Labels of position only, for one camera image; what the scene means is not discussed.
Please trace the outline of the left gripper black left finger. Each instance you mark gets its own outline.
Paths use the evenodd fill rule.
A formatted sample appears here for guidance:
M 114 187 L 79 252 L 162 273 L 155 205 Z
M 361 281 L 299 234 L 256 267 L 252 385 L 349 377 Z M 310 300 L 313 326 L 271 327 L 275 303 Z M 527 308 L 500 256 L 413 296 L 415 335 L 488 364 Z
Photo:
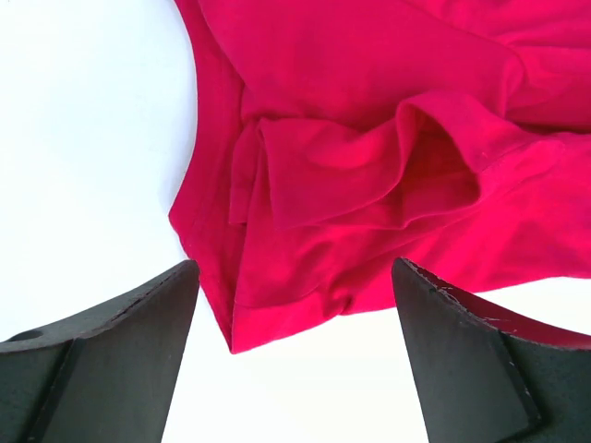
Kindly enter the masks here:
M 3 341 L 2 441 L 161 441 L 198 292 L 199 267 L 185 260 Z

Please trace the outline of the crimson red t shirt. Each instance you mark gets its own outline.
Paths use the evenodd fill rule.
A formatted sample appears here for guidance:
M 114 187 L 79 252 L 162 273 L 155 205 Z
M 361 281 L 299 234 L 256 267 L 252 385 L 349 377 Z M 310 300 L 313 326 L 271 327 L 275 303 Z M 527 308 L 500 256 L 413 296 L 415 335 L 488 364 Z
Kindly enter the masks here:
M 590 275 L 586 1 L 181 1 L 196 144 L 170 211 L 232 353 Z

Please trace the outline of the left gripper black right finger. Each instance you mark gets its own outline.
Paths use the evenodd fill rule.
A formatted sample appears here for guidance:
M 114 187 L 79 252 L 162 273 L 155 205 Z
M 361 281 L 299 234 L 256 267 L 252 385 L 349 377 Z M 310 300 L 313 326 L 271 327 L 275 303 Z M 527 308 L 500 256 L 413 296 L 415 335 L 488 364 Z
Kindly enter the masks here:
M 398 315 L 428 440 L 590 440 L 589 336 L 525 317 L 398 258 Z

